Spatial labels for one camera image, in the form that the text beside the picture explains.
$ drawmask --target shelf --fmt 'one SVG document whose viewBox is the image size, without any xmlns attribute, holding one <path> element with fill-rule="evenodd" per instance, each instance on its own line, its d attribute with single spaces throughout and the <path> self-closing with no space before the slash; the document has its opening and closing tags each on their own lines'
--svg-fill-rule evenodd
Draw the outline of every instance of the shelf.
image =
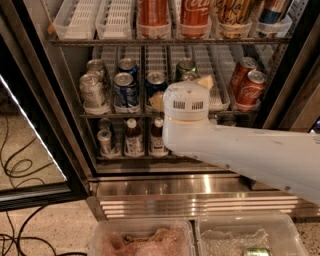
<svg viewBox="0 0 320 256">
<path fill-rule="evenodd" d="M 92 46 L 126 46 L 126 45 L 157 45 L 157 46 L 171 46 L 171 45 L 257 45 L 257 44 L 288 44 L 290 37 L 283 38 L 242 38 L 242 39 L 93 39 L 93 40 L 49 40 L 54 46 L 63 47 L 92 47 Z"/>
</svg>

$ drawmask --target red label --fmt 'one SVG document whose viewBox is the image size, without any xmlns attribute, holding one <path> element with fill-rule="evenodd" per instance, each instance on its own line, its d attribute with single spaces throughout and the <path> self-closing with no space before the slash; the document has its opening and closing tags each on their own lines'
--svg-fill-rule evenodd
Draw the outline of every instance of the red label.
<svg viewBox="0 0 320 256">
<path fill-rule="evenodd" d="M 259 86 L 244 86 L 240 89 L 239 95 L 246 99 L 257 99 L 262 93 L 262 88 Z"/>
<path fill-rule="evenodd" d="M 185 0 L 184 8 L 189 12 L 206 12 L 209 10 L 210 0 Z"/>
</svg>

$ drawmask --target glass door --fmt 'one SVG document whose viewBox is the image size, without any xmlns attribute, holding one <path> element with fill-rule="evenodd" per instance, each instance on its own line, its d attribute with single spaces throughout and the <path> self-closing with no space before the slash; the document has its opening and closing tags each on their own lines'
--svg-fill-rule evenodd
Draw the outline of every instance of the glass door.
<svg viewBox="0 0 320 256">
<path fill-rule="evenodd" d="M 86 198 L 81 164 L 3 16 L 0 48 L 0 211 Z"/>
</svg>

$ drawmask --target white can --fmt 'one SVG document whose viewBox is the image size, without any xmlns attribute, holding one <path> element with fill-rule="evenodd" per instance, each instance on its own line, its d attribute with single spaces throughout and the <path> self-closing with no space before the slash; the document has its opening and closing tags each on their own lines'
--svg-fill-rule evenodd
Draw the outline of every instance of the white can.
<svg viewBox="0 0 320 256">
<path fill-rule="evenodd" d="M 86 108 L 101 108 L 107 104 L 103 85 L 95 74 L 85 74 L 80 78 L 80 91 Z"/>
</svg>

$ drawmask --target refrigerator door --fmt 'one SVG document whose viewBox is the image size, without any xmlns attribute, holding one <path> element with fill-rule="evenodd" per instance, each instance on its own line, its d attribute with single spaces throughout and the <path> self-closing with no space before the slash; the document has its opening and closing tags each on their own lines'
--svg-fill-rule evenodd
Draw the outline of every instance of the refrigerator door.
<svg viewBox="0 0 320 256">
<path fill-rule="evenodd" d="M 88 196 L 89 185 L 83 179 L 86 177 L 83 170 L 88 167 L 72 154 L 72 148 L 78 144 L 71 144 L 72 139 L 75 139 L 62 111 L 62 104 L 51 89 L 39 81 L 37 76 L 41 75 L 41 70 L 37 74 L 32 70 L 30 60 L 12 33 L 12 27 L 8 26 L 8 20 L 3 12 L 0 15 L 0 118 L 3 143 L 0 211 L 84 199 Z M 5 137 L 10 122 L 23 122 L 16 138 L 12 130 Z M 35 151 L 37 154 L 31 154 L 32 159 L 26 160 L 24 157 L 28 155 L 29 148 L 23 147 L 19 150 L 24 151 L 21 156 L 23 163 L 13 166 L 12 162 L 18 162 L 20 156 L 16 156 L 20 152 L 8 157 L 8 148 L 15 146 L 9 145 L 10 141 L 15 141 L 18 146 L 20 142 L 29 139 L 31 143 L 36 141 L 38 148 L 43 147 L 41 155 Z M 49 164 L 40 167 L 41 162 Z"/>
</svg>

